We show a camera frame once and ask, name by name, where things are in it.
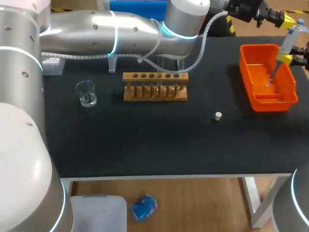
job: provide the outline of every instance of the test tube rack hole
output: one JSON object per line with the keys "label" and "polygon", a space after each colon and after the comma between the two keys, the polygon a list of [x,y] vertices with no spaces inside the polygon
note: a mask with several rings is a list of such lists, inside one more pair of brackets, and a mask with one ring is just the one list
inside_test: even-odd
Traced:
{"label": "test tube rack hole", "polygon": [[187,72],[181,74],[124,72],[123,81],[126,83],[124,91],[125,102],[188,100],[186,83],[189,81],[189,75]]}

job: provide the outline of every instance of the white table frame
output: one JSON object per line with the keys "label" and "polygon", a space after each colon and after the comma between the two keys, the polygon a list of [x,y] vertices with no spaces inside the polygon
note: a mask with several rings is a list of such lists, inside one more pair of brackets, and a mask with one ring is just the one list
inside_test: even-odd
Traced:
{"label": "white table frame", "polygon": [[[247,203],[251,214],[251,225],[253,228],[262,228],[272,215],[273,198],[291,174],[226,174],[226,175],[140,175],[140,176],[110,176],[110,177],[83,177],[83,178],[62,178],[62,182],[71,195],[73,181],[94,181],[94,180],[136,180],[136,179],[179,179],[179,178],[242,178],[246,192]],[[267,194],[263,194],[260,201],[254,177],[276,177],[272,188]]]}

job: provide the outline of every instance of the table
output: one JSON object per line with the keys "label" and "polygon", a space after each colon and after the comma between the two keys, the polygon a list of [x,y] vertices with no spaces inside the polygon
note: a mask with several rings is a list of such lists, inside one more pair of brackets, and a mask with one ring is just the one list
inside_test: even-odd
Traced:
{"label": "table", "polygon": [[[209,37],[201,63],[189,73],[187,102],[123,102],[122,72],[155,71],[135,59],[118,59],[116,73],[108,73],[107,60],[67,60],[62,76],[44,77],[47,141],[60,177],[244,177],[252,224],[261,227],[284,177],[260,204],[252,176],[289,176],[307,159],[309,82],[302,68],[292,67],[298,103],[286,113],[255,113],[240,76],[239,46],[282,40]],[[186,65],[199,48],[200,40]],[[83,79],[96,84],[98,103],[90,109],[74,92]],[[223,117],[213,123],[217,111]]]}

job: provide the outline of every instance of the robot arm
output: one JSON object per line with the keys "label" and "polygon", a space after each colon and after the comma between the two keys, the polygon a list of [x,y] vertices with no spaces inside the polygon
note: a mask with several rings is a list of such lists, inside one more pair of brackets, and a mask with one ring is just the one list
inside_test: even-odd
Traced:
{"label": "robot arm", "polygon": [[285,12],[272,10],[264,0],[212,0],[211,7],[226,10],[230,16],[247,23],[254,19],[258,28],[264,19],[278,28],[291,28],[295,24]]}
{"label": "robot arm", "polygon": [[186,57],[210,6],[209,0],[171,0],[163,22],[112,11],[53,14],[40,36],[43,52],[67,55],[146,54]]}
{"label": "robot arm", "polygon": [[49,157],[40,32],[48,0],[0,0],[0,232],[70,232],[70,201]]}
{"label": "robot arm", "polygon": [[306,48],[293,46],[290,55],[292,55],[292,62],[290,66],[304,66],[307,71],[309,71],[309,42]]}

